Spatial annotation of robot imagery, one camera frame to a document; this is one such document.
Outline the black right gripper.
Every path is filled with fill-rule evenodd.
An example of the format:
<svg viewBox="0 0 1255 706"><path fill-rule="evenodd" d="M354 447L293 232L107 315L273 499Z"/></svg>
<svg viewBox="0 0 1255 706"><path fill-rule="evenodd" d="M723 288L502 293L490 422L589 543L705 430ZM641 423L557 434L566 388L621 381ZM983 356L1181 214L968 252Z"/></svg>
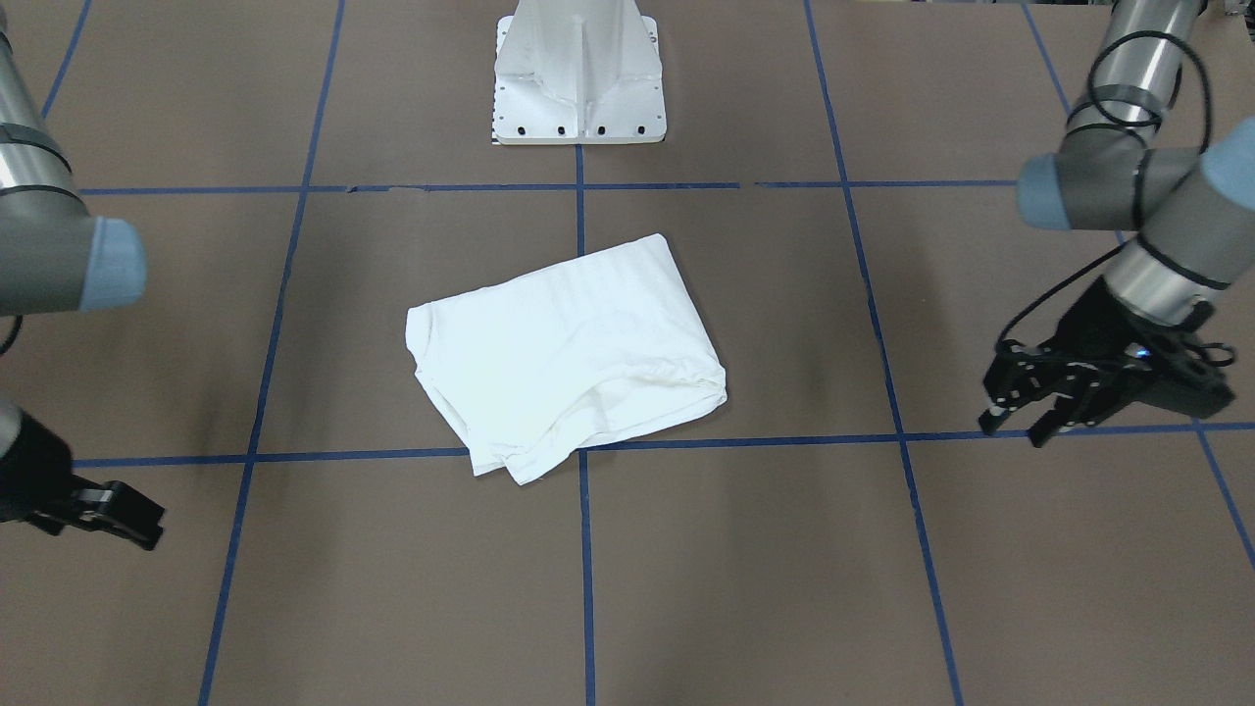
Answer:
<svg viewBox="0 0 1255 706"><path fill-rule="evenodd" d="M102 530L153 551L164 508L124 482L77 477L72 448L28 413L3 413L1 522L59 535Z"/></svg>

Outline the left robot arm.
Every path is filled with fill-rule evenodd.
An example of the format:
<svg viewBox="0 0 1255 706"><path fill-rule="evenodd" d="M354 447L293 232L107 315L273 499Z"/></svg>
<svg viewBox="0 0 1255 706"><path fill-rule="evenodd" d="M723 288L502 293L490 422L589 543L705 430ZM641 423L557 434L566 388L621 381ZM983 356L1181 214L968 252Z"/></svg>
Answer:
<svg viewBox="0 0 1255 706"><path fill-rule="evenodd" d="M1252 122L1214 135L1211 83L1188 45L1204 1L1117 1L1055 152L1017 182L1022 219L1044 229L1121 229L1096 278L1043 344L999 334L979 428L1050 399L1028 430L1043 446L1130 405L1210 419L1235 398L1227 344L1199 330L1252 268Z"/></svg>

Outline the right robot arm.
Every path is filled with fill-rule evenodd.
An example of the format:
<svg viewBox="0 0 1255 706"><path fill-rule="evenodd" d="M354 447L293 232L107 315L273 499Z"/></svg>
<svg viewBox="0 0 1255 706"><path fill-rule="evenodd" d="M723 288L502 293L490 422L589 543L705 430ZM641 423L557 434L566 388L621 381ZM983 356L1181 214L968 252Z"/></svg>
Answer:
<svg viewBox="0 0 1255 706"><path fill-rule="evenodd" d="M72 164L49 134L13 44L1 45L1 313L13 347L28 316L129 307L146 291L142 237L123 219L97 218ZM73 469L72 446L13 399L1 403L1 514L59 535L104 532L143 551L162 539L164 509L124 482Z"/></svg>

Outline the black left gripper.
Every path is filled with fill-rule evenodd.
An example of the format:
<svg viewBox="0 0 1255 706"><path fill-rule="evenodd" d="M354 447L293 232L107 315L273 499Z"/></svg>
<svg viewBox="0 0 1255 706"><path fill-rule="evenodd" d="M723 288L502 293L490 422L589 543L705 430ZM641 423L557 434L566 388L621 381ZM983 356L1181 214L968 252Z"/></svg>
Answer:
<svg viewBox="0 0 1255 706"><path fill-rule="evenodd" d="M1032 446L1044 446L1062 430L1093 428L1132 403L1153 372L1152 354L1102 278L1086 288L1043 344L999 339L981 379L986 410L979 429L1000 430L1013 413L1053 399L1028 429Z"/></svg>

